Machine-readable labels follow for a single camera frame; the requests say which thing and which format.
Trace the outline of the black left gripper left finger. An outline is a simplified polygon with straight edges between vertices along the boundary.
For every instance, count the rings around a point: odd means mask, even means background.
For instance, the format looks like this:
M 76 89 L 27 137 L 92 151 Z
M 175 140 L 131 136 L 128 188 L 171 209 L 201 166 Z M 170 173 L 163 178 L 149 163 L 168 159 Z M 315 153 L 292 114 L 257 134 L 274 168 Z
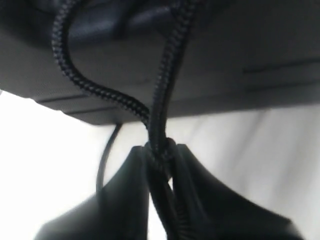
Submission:
M 149 192 L 142 147 L 133 147 L 102 190 L 44 224 L 37 240 L 145 240 Z

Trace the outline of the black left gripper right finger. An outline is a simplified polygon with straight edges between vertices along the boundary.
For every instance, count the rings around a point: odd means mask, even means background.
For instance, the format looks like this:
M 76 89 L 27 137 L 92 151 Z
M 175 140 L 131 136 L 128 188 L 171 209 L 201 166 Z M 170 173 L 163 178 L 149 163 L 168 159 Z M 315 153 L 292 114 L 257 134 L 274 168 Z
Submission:
M 174 181 L 199 240 L 301 240 L 293 222 L 236 193 L 198 161 L 174 147 Z

